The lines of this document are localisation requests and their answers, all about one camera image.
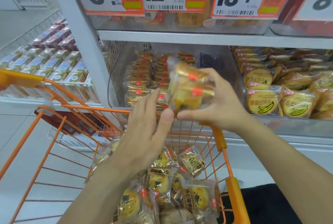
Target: shopping cart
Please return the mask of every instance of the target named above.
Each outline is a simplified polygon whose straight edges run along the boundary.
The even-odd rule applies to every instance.
[[[52,90],[40,85],[41,82],[52,84]],[[62,116],[50,106],[39,106],[37,109],[39,113],[36,119],[0,170],[0,189],[2,189],[9,186],[12,182],[11,176],[13,174],[20,173],[20,171],[15,171],[17,169],[15,166],[20,166],[22,163],[18,154],[23,155],[26,151],[29,151],[29,148],[25,149],[25,147],[29,145],[29,142],[34,142],[35,139],[29,136],[32,135],[38,123],[44,123],[41,118],[45,115],[58,118],[60,126],[56,130],[50,144],[47,142],[44,149],[46,151],[45,154],[44,152],[39,153],[41,162],[31,181],[29,178],[30,182],[27,183],[27,189],[23,193],[23,197],[18,200],[18,206],[9,221],[10,223],[56,223],[83,189],[84,181],[92,170],[92,159],[101,151],[103,145],[111,141],[111,137],[114,134],[124,132],[123,115],[128,115],[130,110],[89,107],[56,82],[40,76],[0,70],[1,90],[6,89],[11,84],[26,88],[37,88],[39,91],[48,92],[52,95],[51,101],[57,100],[62,104],[62,107],[71,111],[71,116],[67,117]],[[70,105],[54,90],[65,93],[80,105]],[[73,123],[74,121],[80,121],[81,124],[85,123],[86,126],[94,131],[94,135],[83,130],[77,123]],[[69,133],[69,128],[73,128],[75,133]],[[60,133],[70,135],[73,140],[86,146],[89,151],[78,151],[63,144],[58,140]],[[89,146],[80,140],[84,137],[89,138],[96,146]],[[189,142],[193,143],[201,151],[202,158],[206,163],[204,172],[200,175],[202,177],[199,178],[214,179],[220,188],[222,183],[226,183],[228,193],[220,197],[220,210],[224,223],[226,222],[225,212],[227,211],[233,212],[234,223],[250,223],[238,181],[232,174],[222,130],[207,123],[197,125],[194,122],[176,121],[172,126],[167,141],[176,150],[185,147]],[[223,170],[226,171],[226,174],[221,177],[221,174],[223,174],[221,171]],[[229,196],[232,209],[223,208],[222,197],[225,196]]]

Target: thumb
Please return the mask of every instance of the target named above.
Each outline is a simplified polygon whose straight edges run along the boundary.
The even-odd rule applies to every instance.
[[[179,120],[195,120],[195,121],[206,121],[207,111],[205,109],[197,110],[183,110],[177,113],[177,119]]]
[[[171,109],[165,109],[160,116],[160,121],[154,134],[154,138],[158,140],[165,140],[166,135],[170,132],[173,123],[174,113]]]

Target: person's right hand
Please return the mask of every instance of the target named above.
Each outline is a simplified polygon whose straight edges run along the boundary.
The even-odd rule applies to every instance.
[[[184,110],[177,114],[177,119],[207,121],[215,126],[237,133],[248,118],[236,93],[228,81],[223,79],[213,68],[200,69],[209,75],[215,84],[215,96],[212,104],[204,109]]]

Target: banana drawing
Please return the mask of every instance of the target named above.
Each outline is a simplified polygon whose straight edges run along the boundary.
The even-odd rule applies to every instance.
[[[308,110],[308,107],[303,108],[303,109],[295,109],[294,108],[293,110],[294,111],[290,115],[296,116],[296,115],[304,114],[306,112],[306,110]]]
[[[273,106],[274,106],[274,102],[273,101],[268,106],[259,106],[258,113],[267,113],[269,110],[272,109]]]

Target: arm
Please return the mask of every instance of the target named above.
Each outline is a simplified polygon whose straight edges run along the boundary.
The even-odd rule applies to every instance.
[[[232,86],[215,70],[203,71],[216,86],[213,103],[205,109],[182,111],[177,118],[209,121],[238,134],[272,176],[302,223],[333,223],[333,175],[248,114]]]
[[[116,151],[91,176],[58,224],[109,224],[130,181],[160,154],[174,114],[165,109],[156,128],[160,90],[141,99],[130,113],[127,131]]]

